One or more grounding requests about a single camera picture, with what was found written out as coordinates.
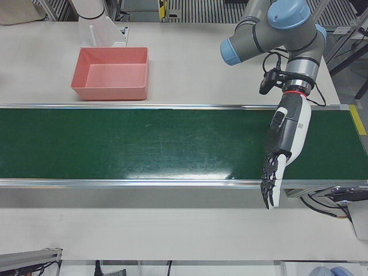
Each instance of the blue object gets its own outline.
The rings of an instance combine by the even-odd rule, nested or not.
[[[334,274],[325,266],[319,266],[309,273],[309,276],[334,276]]]
[[[223,57],[226,64],[236,65],[242,62],[237,53],[235,52],[230,39],[226,39],[221,43],[220,51],[221,56]]]
[[[277,0],[267,12],[269,24],[279,30],[300,26],[311,16],[305,0]]]
[[[321,25],[316,24],[316,29],[324,36],[324,45],[326,45],[327,40],[327,31]]]
[[[342,266],[334,267],[331,271],[334,276],[354,276],[350,271]]]

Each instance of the conveyor belt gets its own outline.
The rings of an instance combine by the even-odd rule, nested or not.
[[[0,178],[259,179],[272,110],[0,109]],[[368,179],[349,111],[313,111],[285,179]]]

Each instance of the robotic hand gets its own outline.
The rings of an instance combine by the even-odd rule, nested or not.
[[[286,70],[281,71],[279,59],[265,72],[259,90],[267,94],[277,86],[283,91],[266,137],[260,188],[268,209],[278,206],[283,172],[300,154],[311,117],[306,98],[315,85],[326,31],[310,13],[305,0],[250,0],[234,35],[221,43],[229,65],[282,45],[289,53]]]

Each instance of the white tabletop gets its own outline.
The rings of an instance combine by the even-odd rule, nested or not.
[[[233,33],[231,24],[128,26],[128,46],[149,50],[148,98],[109,104],[276,105],[281,99],[278,88],[258,93],[265,55],[236,66],[224,63],[220,44]],[[0,103],[90,103],[70,87],[80,46],[76,22],[3,26],[0,37]],[[267,68],[274,63],[271,58]],[[317,83],[327,104],[340,103],[324,61]],[[310,98],[321,102],[316,90]]]
[[[275,105],[258,94],[261,61],[227,66],[219,53],[233,25],[129,24],[129,46],[148,47],[149,96],[139,104]],[[0,103],[76,103],[76,23],[0,27]],[[324,62],[317,82],[339,100]],[[319,100],[317,93],[312,98]],[[1,190],[0,254],[61,247],[64,259],[366,260],[348,220],[282,193],[268,211],[258,190]]]

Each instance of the pink tray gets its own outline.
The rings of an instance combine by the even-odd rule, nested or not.
[[[147,48],[82,48],[71,88],[90,101],[147,99]]]

